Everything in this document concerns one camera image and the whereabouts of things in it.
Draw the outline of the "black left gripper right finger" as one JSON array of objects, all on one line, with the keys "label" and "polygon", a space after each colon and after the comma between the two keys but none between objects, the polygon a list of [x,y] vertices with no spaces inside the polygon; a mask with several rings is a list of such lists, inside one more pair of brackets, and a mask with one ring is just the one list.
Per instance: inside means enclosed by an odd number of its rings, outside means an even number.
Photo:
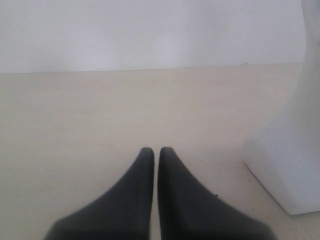
[{"label": "black left gripper right finger", "polygon": [[204,187],[171,147],[159,154],[159,220],[163,240],[275,240],[271,228]]}]

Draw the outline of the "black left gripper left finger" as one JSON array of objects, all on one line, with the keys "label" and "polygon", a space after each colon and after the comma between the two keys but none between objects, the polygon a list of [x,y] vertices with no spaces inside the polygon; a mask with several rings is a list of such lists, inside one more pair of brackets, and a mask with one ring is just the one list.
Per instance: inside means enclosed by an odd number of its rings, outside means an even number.
[{"label": "black left gripper left finger", "polygon": [[59,219],[47,240],[148,240],[154,191],[154,152],[143,147],[119,181],[82,209]]}]

